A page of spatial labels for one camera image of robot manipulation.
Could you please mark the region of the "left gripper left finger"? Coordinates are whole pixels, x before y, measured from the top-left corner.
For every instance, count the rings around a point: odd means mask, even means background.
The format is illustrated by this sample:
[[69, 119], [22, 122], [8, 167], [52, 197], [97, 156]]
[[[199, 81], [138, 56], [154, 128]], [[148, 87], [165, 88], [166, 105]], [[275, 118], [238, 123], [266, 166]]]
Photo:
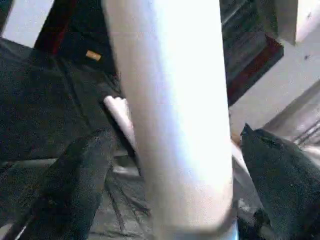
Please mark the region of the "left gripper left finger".
[[66, 148], [45, 173], [25, 240], [87, 239], [115, 147], [115, 135], [100, 129]]

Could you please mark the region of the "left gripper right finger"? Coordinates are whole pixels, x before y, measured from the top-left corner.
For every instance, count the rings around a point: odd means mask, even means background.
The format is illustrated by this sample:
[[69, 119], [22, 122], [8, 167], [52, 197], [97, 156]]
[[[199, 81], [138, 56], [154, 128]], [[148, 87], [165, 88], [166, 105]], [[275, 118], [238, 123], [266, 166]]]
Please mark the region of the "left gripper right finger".
[[278, 240], [320, 238], [320, 168], [293, 142], [246, 124], [246, 167]]

